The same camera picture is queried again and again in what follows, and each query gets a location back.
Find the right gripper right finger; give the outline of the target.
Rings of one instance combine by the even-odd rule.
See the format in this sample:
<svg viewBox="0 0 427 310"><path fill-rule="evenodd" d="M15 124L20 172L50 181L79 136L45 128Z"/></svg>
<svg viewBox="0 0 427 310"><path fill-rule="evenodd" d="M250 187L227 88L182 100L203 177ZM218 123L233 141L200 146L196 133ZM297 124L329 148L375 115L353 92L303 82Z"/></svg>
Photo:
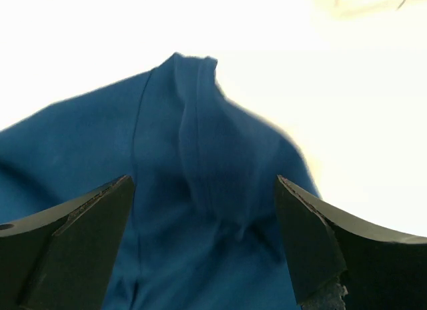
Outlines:
<svg viewBox="0 0 427 310"><path fill-rule="evenodd" d="M278 177L275 205L302 309L426 308L426 238L365 221Z"/></svg>

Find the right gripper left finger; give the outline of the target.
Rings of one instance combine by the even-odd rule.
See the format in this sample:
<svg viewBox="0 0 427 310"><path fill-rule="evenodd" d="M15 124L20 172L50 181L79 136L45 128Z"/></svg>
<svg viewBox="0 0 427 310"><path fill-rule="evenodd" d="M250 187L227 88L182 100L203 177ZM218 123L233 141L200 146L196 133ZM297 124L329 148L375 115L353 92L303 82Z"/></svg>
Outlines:
<svg viewBox="0 0 427 310"><path fill-rule="evenodd" d="M128 175L1 225L1 308L100 309L133 202Z"/></svg>

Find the blue polo t-shirt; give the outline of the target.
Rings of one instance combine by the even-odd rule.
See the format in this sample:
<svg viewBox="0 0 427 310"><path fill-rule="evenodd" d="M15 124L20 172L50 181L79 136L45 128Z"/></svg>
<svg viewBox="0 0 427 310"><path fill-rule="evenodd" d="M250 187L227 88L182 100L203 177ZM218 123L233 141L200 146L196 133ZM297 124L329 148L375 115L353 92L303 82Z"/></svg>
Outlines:
<svg viewBox="0 0 427 310"><path fill-rule="evenodd" d="M2 221L133 178L104 309L297 308L274 183L316 188L290 141L224 99L215 70L174 54L1 132Z"/></svg>

